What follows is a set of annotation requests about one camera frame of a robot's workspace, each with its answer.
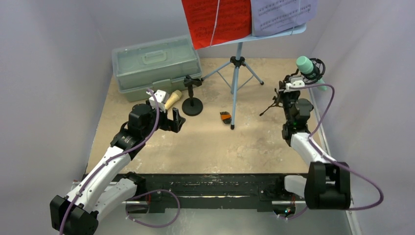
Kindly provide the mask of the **black tripod microphone stand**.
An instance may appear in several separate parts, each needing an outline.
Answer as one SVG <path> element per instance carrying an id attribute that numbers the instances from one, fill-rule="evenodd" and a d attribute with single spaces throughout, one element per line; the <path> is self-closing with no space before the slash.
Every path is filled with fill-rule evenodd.
<path id="1" fill-rule="evenodd" d="M 319 83 L 325 73 L 325 64 L 321 59 L 300 56 L 296 59 L 297 70 L 286 75 L 279 81 L 278 88 L 275 88 L 276 95 L 273 97 L 273 104 L 259 114 L 262 116 L 272 107 L 282 107 L 282 98 L 286 93 L 294 92 L 294 88 L 310 86 Z"/>

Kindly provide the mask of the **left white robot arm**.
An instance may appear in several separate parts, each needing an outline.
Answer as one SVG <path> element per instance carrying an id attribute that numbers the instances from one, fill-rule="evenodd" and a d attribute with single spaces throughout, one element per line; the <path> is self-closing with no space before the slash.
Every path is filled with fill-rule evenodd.
<path id="1" fill-rule="evenodd" d="M 114 186 L 110 182 L 142 150 L 158 129 L 178 133 L 185 123 L 179 110 L 173 118 L 158 105 L 135 105 L 114 136 L 110 147 L 93 170 L 66 196 L 56 195 L 50 202 L 52 227 L 61 235 L 92 235 L 99 222 L 126 200 L 150 203 L 146 179 L 134 172 L 125 174 Z"/>

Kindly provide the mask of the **mint green microphone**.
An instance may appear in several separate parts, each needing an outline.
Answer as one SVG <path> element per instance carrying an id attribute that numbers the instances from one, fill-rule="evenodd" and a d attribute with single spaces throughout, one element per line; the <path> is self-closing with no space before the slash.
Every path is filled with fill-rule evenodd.
<path id="1" fill-rule="evenodd" d="M 296 59 L 296 66 L 307 86 L 324 84 L 323 76 L 325 74 L 326 66 L 321 59 L 300 56 Z"/>

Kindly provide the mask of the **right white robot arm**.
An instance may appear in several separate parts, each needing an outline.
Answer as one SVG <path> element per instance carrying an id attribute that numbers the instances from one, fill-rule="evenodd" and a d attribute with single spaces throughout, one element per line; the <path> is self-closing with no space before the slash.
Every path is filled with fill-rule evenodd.
<path id="1" fill-rule="evenodd" d="M 275 185 L 276 196 L 287 199 L 293 193 L 305 199 L 312 210 L 347 210 L 351 204 L 348 164 L 327 156 L 311 136 L 307 122 L 313 104 L 300 91 L 278 92 L 286 123 L 282 137 L 309 165 L 306 177 L 287 176 Z"/>

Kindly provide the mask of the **cream yellow microphone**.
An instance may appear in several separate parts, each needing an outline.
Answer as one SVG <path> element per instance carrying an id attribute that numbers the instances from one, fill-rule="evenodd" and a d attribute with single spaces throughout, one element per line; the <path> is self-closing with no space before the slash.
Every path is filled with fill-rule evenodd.
<path id="1" fill-rule="evenodd" d="M 183 95 L 182 92 L 179 90 L 175 90 L 174 92 L 172 92 L 170 97 L 167 99 L 167 101 L 164 104 L 165 109 L 168 110 L 170 107 L 172 107 L 173 104 L 175 104 L 177 101 L 181 99 L 182 95 Z"/>

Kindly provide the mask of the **black round-base microphone stand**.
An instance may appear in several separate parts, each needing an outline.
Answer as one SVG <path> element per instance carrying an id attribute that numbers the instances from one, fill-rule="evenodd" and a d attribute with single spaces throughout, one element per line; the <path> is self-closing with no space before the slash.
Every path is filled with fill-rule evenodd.
<path id="1" fill-rule="evenodd" d="M 183 101 L 182 111 L 191 117 L 199 115 L 203 110 L 203 103 L 200 99 L 194 97 L 193 87 L 199 87 L 202 85 L 200 78 L 192 78 L 190 75 L 186 75 L 184 78 L 184 86 L 188 90 L 189 98 Z"/>

